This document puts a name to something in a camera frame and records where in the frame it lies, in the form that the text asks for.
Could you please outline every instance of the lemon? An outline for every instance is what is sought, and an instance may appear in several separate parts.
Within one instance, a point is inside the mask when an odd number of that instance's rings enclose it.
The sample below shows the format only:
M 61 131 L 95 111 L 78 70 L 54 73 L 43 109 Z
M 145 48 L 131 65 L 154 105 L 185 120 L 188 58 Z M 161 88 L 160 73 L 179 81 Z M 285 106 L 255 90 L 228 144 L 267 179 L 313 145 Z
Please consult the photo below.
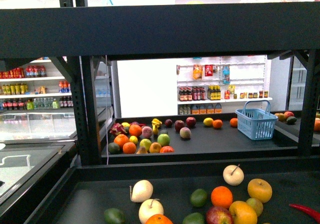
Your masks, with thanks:
M 203 120 L 203 124 L 207 127 L 212 127 L 214 120 L 211 117 L 207 117 Z
M 136 136 L 130 136 L 129 141 L 134 143 L 134 144 L 138 144 L 138 138 Z
M 128 122 L 122 122 L 121 125 L 125 128 L 125 127 L 130 127 L 130 124 Z

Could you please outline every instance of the red chili pepper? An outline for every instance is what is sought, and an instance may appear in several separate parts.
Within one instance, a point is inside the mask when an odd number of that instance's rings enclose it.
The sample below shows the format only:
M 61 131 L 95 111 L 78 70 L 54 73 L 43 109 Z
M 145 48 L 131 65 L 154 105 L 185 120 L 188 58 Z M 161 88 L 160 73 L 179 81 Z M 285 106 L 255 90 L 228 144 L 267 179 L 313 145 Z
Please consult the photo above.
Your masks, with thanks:
M 313 210 L 310 207 L 299 205 L 299 204 L 289 204 L 289 206 L 308 214 L 310 217 L 314 218 L 317 223 L 320 224 L 320 213 L 317 212 L 316 210 Z

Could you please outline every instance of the dragon fruit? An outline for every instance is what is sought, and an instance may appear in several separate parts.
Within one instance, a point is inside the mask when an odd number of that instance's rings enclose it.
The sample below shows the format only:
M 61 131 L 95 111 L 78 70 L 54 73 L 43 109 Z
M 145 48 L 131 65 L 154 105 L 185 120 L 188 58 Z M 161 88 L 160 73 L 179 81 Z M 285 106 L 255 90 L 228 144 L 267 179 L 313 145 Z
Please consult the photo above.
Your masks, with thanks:
M 118 136 L 119 134 L 127 134 L 124 126 L 121 125 L 120 123 L 115 123 L 110 129 L 110 133 L 115 137 Z

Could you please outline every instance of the orange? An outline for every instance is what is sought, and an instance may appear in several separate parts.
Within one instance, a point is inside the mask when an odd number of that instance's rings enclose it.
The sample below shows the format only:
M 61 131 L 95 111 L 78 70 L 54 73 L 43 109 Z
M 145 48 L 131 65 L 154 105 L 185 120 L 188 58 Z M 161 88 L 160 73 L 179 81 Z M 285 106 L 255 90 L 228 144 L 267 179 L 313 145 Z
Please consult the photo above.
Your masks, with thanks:
M 142 134 L 142 128 L 139 125 L 133 124 L 129 128 L 129 133 L 131 136 L 140 137 Z
M 145 224 L 174 224 L 168 217 L 162 214 L 151 216 Z
M 224 123 L 222 122 L 222 120 L 219 120 L 219 119 L 214 120 L 214 121 L 212 122 L 213 128 L 215 128 L 215 129 L 220 129 L 220 128 L 222 128 L 222 125 L 223 125 L 223 124 L 224 124 Z
M 238 118 L 232 118 L 230 120 L 230 126 L 233 128 L 237 128 L 238 127 Z
M 211 192 L 211 202 L 215 207 L 228 209 L 233 202 L 233 195 L 229 188 L 221 185 Z
M 315 132 L 320 132 L 320 120 L 315 120 L 313 130 Z
M 119 134 L 115 137 L 114 143 L 118 144 L 120 149 L 124 147 L 124 144 L 129 142 L 129 138 L 125 134 Z
M 135 154 L 136 150 L 137 150 L 137 147 L 134 142 L 127 142 L 123 145 L 124 154 Z

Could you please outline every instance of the red apple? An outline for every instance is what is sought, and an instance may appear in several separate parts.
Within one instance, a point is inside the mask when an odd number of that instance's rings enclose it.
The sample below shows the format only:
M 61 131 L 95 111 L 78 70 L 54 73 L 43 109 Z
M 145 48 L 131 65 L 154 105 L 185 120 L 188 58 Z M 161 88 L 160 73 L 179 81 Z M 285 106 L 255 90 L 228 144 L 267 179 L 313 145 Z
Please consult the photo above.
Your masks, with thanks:
M 180 132 L 181 128 L 185 127 L 185 122 L 183 120 L 176 120 L 174 123 L 174 128 L 177 133 Z
M 194 117 L 188 117 L 185 120 L 185 123 L 188 128 L 194 128 L 197 123 L 197 120 Z
M 165 120 L 164 124 L 167 128 L 170 128 L 172 127 L 173 121 L 171 119 L 167 119 Z
M 206 223 L 207 224 L 234 224 L 231 213 L 219 206 L 212 206 L 206 212 Z

